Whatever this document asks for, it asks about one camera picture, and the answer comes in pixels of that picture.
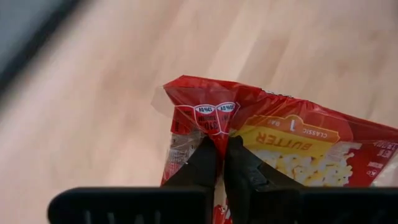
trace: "light wood surface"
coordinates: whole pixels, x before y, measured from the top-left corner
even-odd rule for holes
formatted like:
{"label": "light wood surface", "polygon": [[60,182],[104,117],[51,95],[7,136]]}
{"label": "light wood surface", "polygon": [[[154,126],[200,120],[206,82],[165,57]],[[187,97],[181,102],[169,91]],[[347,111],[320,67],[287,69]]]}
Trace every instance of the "light wood surface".
{"label": "light wood surface", "polygon": [[50,199],[75,186],[159,184],[170,117],[150,103],[183,74],[398,128],[397,25],[395,0],[87,4],[2,103],[0,222],[46,223]]}

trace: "popcorn bag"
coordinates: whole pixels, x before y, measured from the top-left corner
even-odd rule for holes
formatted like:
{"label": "popcorn bag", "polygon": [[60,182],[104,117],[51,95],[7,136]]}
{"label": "popcorn bag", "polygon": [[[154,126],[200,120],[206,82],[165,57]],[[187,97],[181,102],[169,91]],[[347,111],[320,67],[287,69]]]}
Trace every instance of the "popcorn bag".
{"label": "popcorn bag", "polygon": [[[239,135],[257,157],[306,186],[370,186],[398,147],[397,129],[254,86],[182,76],[163,88],[174,115],[162,183],[206,135],[217,146],[220,173],[228,136]],[[229,223],[222,178],[215,192],[215,223]]]}

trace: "microwave popcorn bag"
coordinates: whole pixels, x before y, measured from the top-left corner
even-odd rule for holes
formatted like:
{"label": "microwave popcorn bag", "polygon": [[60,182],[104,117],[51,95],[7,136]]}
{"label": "microwave popcorn bag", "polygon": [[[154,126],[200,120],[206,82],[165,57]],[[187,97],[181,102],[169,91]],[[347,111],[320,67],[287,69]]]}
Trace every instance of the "microwave popcorn bag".
{"label": "microwave popcorn bag", "polygon": [[[205,135],[220,160],[228,136],[240,135],[257,157],[307,186],[370,186],[398,147],[397,129],[254,86],[182,76],[164,90],[175,108],[163,182]],[[220,220],[229,218],[225,201],[215,203]]]}

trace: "wooden floor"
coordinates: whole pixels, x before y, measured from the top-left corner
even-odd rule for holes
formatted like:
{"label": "wooden floor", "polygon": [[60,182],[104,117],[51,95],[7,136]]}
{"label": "wooden floor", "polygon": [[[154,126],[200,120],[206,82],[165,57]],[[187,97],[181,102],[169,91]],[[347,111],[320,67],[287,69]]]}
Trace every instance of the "wooden floor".
{"label": "wooden floor", "polygon": [[[236,80],[398,128],[396,0],[109,0],[82,7],[0,111],[0,222],[82,185],[157,185],[180,75]],[[382,184],[396,184],[385,176]]]}

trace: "yellow label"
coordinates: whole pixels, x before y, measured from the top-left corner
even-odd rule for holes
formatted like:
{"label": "yellow label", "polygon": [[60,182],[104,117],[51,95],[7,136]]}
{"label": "yellow label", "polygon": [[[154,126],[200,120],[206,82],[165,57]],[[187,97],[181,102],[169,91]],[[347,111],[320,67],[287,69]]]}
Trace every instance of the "yellow label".
{"label": "yellow label", "polygon": [[266,149],[300,156],[324,156],[333,145],[332,142],[305,138],[272,128],[248,125],[243,126],[235,135],[240,135],[243,138],[244,146],[249,150]]}

